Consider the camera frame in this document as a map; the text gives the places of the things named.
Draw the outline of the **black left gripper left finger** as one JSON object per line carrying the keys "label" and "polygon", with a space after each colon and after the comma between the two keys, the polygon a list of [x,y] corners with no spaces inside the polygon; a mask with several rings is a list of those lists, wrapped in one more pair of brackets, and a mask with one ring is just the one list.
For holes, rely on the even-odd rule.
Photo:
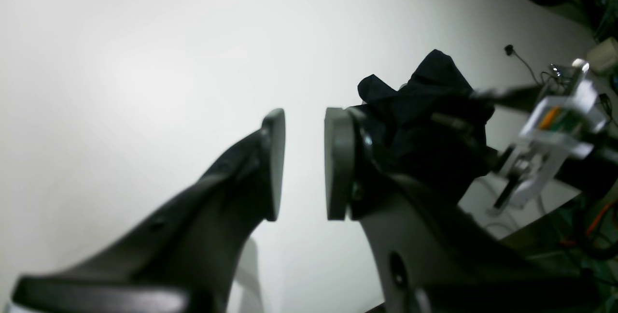
{"label": "black left gripper left finger", "polygon": [[223,313],[247,239],[278,218],[284,152],[285,113],[276,109],[103,251],[22,276],[13,304],[41,313]]}

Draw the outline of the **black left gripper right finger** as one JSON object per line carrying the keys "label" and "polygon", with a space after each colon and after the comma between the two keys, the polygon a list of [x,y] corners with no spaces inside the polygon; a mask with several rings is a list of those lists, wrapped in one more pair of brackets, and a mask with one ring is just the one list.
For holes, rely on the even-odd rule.
{"label": "black left gripper right finger", "polygon": [[585,313],[600,304],[592,280],[536,266],[393,167],[362,112],[327,108],[324,154],[327,218],[361,224],[387,313]]}

